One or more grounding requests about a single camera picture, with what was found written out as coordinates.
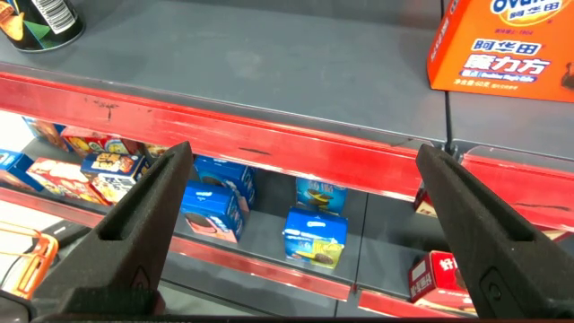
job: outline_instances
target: colorful snack box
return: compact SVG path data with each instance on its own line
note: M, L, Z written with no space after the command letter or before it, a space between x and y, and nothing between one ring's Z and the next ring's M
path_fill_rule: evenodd
M206 156L197 156L194 162L199 179L206 183L233 189L243 212L255 203L255 170L249 166Z
M165 152L168 151L169 147L160 144L144 144L146 155L152 158L160 158Z
M62 131L64 131L65 126L58 125L55 123L38 120L36 118L22 117L24 122L34 134L34 136L40 140L53 144L54 146L66 151L72 152L74 149L70 146L62 137Z
M285 222L287 258L335 268L347 240L347 219L292 207Z
M0 181L16 188L41 191L43 187L26 173L32 163L23 153L0 149Z
M411 301L436 310L475 313L453 254L432 251L409 271Z
M116 204L149 168L143 156L90 153L80 171L110 203Z
M139 144L135 141L118 138L113 135L105 135L80 127L67 127L62 132L62 137L82 157L85 157L88 153L139 153Z
M437 90L574 102L572 0L451 0L427 59Z
M343 211L347 188L301 178L297 178L296 185L298 205L303 205L311 211L330 214L340 214Z
M101 205L109 205L80 172L80 165L38 158L27 173L45 189L59 196L81 198Z
M193 232L230 242L237 243L245 225L232 189L193 180L187 183L180 212Z

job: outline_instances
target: orange basket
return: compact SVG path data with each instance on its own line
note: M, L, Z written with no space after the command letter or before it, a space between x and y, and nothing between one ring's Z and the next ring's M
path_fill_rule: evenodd
M56 257L58 250L57 240L40 231L2 221L0 221L0 234L1 233L31 237L32 241L34 241L34 239L37 240L36 245L30 253L14 253L0 250L0 255L18 257L14 261L14 264L17 262L20 263L18 265L20 274L18 278L13 281L12 287L6 291L29 300L36 288L42 280L44 280L44 277L46 277L50 265ZM8 275L13 276L16 275L16 273L6 273L6 276Z

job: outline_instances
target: cylindrical canister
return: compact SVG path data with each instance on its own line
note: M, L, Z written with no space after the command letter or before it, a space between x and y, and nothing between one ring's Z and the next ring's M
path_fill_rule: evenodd
M80 37L83 28L67 0L0 0L0 29L19 50L62 47Z

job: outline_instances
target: barcode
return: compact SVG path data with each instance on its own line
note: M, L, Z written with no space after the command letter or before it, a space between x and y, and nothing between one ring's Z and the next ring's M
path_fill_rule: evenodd
M67 31L75 23L64 0L32 0L55 34Z

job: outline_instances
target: red shelf edge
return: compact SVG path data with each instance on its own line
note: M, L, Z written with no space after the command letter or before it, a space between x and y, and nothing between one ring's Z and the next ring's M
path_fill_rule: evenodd
M63 205L46 198L32 196L8 188L0 188L0 200L52 214L91 228L98 224L103 218L101 214L70 205ZM350 285L333 282L322 277L303 273L296 269L270 264L255 258L244 257L239 254L178 237L171 239L170 251L340 301L347 301L349 292L351 291Z
M407 201L422 181L415 149L2 71L0 109Z
M460 318L454 314L415 306L380 292L361 290L358 307L395 318Z
M461 164L532 224L574 231L574 174L465 155Z

